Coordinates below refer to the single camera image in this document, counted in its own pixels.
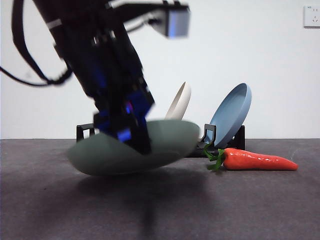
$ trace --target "carrot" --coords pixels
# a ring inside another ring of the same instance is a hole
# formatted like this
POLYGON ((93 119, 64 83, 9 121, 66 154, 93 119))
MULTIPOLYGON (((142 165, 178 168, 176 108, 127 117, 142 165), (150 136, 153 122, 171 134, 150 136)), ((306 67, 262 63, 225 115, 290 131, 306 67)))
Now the carrot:
POLYGON ((219 155, 213 156, 207 151, 209 144, 204 147, 204 153, 210 161, 208 170, 218 170, 222 165, 228 170, 262 169, 262 170, 297 170, 298 165, 280 156, 271 156, 249 152, 236 148, 219 149, 219 155))

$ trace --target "green plate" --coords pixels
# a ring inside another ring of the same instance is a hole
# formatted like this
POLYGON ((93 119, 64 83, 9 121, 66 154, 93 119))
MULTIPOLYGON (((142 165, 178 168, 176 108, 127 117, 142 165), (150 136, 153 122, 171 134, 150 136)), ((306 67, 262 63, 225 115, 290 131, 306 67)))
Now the green plate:
POLYGON ((176 119, 147 122, 151 153, 142 155, 104 133, 71 147, 67 156, 80 172, 92 176, 118 175, 158 168, 189 155, 199 137, 198 125, 176 119))

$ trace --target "dish rack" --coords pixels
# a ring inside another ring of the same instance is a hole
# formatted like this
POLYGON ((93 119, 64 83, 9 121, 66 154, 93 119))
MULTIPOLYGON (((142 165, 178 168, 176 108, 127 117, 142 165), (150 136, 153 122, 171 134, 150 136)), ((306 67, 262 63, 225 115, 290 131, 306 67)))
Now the dish rack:
MULTIPOLYGON (((84 131, 89 130, 89 135, 95 135, 95 128, 93 123, 82 124, 76 126, 76 142, 79 142, 84 139, 84 131)), ((217 126, 211 124, 204 125, 204 134, 203 137, 198 140, 196 143, 196 147, 193 152, 186 156, 186 158, 206 158, 207 156, 204 154, 204 147, 207 145, 205 142, 205 138, 207 137, 208 131, 212 132, 212 140, 209 142, 214 143, 217 135, 217 126)), ((242 125, 235 136, 228 142, 226 148, 236 148, 245 150, 245 126, 242 125)), ((212 155, 218 155, 218 149, 214 147, 212 144, 207 148, 208 152, 212 155)))
MULTIPOLYGON (((207 156, 204 153, 204 148, 207 144, 211 144, 211 143, 215 142, 216 135, 217 135, 217 126, 211 125, 211 124, 205 124, 203 137, 199 139, 199 141, 196 143, 196 147, 193 150, 193 152, 189 156, 186 156, 186 158, 206 158, 207 156), (205 138, 207 137, 208 131, 212 132, 212 140, 210 142, 206 143, 205 138)), ((239 130, 236 132, 234 137, 228 142, 228 144, 225 148, 236 148, 236 149, 245 150, 246 141, 245 141, 245 126, 244 125, 242 125, 239 128, 239 130)), ((219 154, 218 149, 214 147, 214 144, 209 146, 207 148, 207 151, 214 156, 217 156, 219 154)))

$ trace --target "light blue plate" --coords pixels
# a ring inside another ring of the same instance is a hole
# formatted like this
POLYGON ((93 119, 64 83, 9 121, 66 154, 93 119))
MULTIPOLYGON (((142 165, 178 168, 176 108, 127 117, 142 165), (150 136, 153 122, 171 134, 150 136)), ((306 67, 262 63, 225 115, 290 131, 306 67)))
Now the light blue plate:
MULTIPOLYGON (((251 105, 251 89, 241 83, 236 86, 222 101, 213 115, 210 124, 216 125, 214 146, 225 148, 228 142, 236 135, 249 112, 251 105)), ((213 132, 208 131, 204 139, 209 143, 213 139, 213 132)))

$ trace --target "wall outlet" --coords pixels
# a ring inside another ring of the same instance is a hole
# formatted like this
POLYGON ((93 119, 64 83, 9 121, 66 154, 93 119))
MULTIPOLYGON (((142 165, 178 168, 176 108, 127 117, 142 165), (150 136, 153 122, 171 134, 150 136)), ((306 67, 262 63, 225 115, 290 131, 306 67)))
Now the wall outlet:
POLYGON ((320 5, 304 6, 304 27, 320 28, 320 5))

